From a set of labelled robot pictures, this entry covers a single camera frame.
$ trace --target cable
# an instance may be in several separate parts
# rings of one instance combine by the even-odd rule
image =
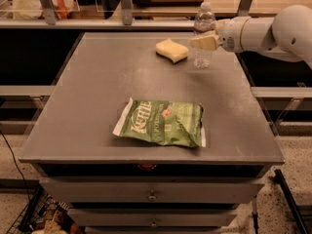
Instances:
[[[29,194],[29,190],[28,190],[28,187],[27,187],[27,184],[26,184],[26,179],[25,179],[25,177],[23,176],[23,173],[21,172],[21,170],[20,170],[20,168],[19,168],[19,165],[18,165],[17,160],[16,160],[16,156],[14,155],[14,152],[13,152],[13,150],[12,150],[12,148],[11,148],[11,145],[10,145],[9,142],[7,141],[5,135],[2,133],[1,129],[0,129],[0,134],[1,134],[1,136],[3,137],[3,139],[6,141],[8,147],[9,147],[9,149],[10,149],[10,151],[11,151],[11,154],[12,154],[12,157],[13,157],[13,160],[14,160],[14,163],[15,163],[15,165],[16,165],[16,167],[17,167],[17,169],[18,169],[18,171],[19,171],[19,173],[20,173],[20,175],[21,175],[21,177],[22,177],[22,180],[23,180],[23,183],[24,183],[26,192],[27,192],[28,200],[30,201],[30,194]]]

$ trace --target speckled floor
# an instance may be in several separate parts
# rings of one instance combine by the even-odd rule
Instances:
[[[9,143],[17,157],[26,136],[7,135]],[[263,178],[265,186],[257,196],[259,233],[294,234],[299,233],[294,225],[291,211],[279,185],[272,181],[275,169],[281,169],[299,205],[312,205],[312,135],[311,136],[277,136],[278,143],[285,155],[286,163],[282,167],[273,167]],[[27,179],[38,179],[39,175],[27,164],[20,164]],[[20,178],[12,155],[3,138],[0,137],[0,177]],[[20,212],[27,204],[25,194],[0,192],[0,234],[6,233]],[[254,233],[251,217],[252,204],[241,205],[238,216],[222,233]]]

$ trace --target clear plastic bottle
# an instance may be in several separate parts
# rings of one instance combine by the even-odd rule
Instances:
[[[194,20],[194,35],[204,34],[215,30],[215,13],[211,9],[211,3],[204,2]],[[212,52],[194,48],[194,65],[197,68],[209,66]]]

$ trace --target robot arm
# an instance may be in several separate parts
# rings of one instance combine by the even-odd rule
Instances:
[[[206,49],[213,50],[214,45],[207,41],[214,41],[216,48],[220,45],[228,52],[253,51],[273,59],[304,60],[312,68],[312,10],[293,5],[275,18],[237,17],[218,21],[215,36],[197,38],[192,45],[210,46]]]

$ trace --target green chip bag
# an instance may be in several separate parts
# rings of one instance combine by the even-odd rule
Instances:
[[[130,98],[113,134],[160,145],[206,146],[202,114],[197,103]]]

